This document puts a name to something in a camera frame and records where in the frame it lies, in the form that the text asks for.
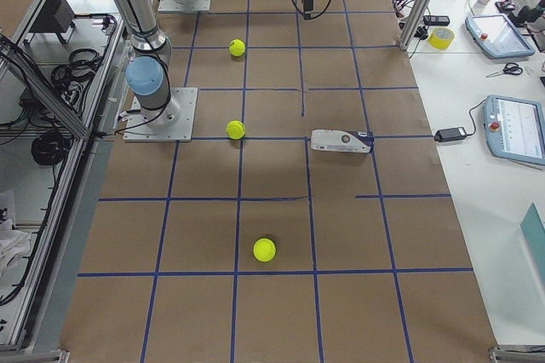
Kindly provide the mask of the black power adapter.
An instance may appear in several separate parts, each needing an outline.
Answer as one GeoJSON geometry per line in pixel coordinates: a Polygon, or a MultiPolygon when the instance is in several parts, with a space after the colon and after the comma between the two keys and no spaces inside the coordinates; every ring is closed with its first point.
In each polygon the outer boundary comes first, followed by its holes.
{"type": "Polygon", "coordinates": [[[461,141],[467,137],[468,133],[463,127],[439,129],[433,136],[436,142],[461,141]]]}

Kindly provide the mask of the tennis ball centre row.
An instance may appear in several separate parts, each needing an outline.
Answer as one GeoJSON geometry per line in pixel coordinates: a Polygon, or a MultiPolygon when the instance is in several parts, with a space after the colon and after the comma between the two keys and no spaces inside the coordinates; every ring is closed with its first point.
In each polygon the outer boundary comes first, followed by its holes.
{"type": "Polygon", "coordinates": [[[241,39],[235,38],[229,43],[228,50],[231,56],[241,57],[246,50],[245,43],[241,39]]]}

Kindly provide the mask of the near blue teach pendant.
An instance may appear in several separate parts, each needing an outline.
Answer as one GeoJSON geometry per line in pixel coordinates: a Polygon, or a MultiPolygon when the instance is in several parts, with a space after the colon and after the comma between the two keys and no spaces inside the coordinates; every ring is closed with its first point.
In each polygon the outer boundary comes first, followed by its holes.
{"type": "Polygon", "coordinates": [[[489,95],[483,113],[492,155],[544,166],[544,113],[539,102],[489,95]]]}

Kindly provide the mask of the tennis ball near front edge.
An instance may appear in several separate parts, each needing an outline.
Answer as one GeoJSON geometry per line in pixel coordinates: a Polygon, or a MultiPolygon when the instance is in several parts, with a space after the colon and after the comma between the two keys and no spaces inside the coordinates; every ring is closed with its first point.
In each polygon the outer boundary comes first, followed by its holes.
{"type": "Polygon", "coordinates": [[[276,256],[276,245],[269,238],[259,238],[253,245],[254,258],[259,262],[270,262],[276,256]]]}

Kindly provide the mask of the yellow tape roll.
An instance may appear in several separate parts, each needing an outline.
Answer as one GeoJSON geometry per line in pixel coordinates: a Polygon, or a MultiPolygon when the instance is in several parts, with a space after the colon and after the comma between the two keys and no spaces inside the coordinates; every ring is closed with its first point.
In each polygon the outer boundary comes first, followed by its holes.
{"type": "Polygon", "coordinates": [[[447,50],[455,38],[455,33],[444,26],[435,27],[429,36],[429,44],[439,50],[447,50]]]}

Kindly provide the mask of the white blue tennis ball can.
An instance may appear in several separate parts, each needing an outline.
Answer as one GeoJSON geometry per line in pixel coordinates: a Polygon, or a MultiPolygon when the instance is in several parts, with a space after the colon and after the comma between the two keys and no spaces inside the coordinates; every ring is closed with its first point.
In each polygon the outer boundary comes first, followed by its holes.
{"type": "Polygon", "coordinates": [[[311,149],[322,152],[370,153],[374,146],[371,132],[313,130],[311,149]]]}

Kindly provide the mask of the blue teach pendant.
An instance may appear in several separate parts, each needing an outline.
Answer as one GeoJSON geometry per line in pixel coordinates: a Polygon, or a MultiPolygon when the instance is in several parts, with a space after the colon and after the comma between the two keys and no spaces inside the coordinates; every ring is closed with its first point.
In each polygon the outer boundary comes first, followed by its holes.
{"type": "Polygon", "coordinates": [[[465,27],[473,41],[491,59],[524,58],[535,54],[505,14],[471,15],[465,27]]]}
{"type": "Polygon", "coordinates": [[[539,102],[489,95],[483,113],[492,155],[544,166],[544,113],[539,102]]]}

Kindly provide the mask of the far blue teach pendant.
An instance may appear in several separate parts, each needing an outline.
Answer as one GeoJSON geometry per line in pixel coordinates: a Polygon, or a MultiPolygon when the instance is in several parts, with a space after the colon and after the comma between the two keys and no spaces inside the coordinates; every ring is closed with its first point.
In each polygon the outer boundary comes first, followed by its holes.
{"type": "Polygon", "coordinates": [[[505,14],[471,15],[465,27],[473,41],[491,59],[524,58],[535,54],[505,14]]]}

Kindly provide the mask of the tennis ball by near base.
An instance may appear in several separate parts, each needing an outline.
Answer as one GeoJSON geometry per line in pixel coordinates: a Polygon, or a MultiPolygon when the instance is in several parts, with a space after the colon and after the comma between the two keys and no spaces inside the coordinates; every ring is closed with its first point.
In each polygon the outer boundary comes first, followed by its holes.
{"type": "Polygon", "coordinates": [[[231,120],[226,125],[226,133],[231,140],[241,140],[246,134],[246,129],[241,121],[231,120]]]}

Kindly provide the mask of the black handled scissors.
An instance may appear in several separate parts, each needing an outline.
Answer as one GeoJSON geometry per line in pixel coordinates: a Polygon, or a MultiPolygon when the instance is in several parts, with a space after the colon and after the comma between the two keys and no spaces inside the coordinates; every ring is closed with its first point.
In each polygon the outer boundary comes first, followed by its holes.
{"type": "Polygon", "coordinates": [[[522,67],[516,62],[507,63],[501,70],[486,75],[487,78],[495,78],[501,75],[520,76],[523,73],[522,67]]]}

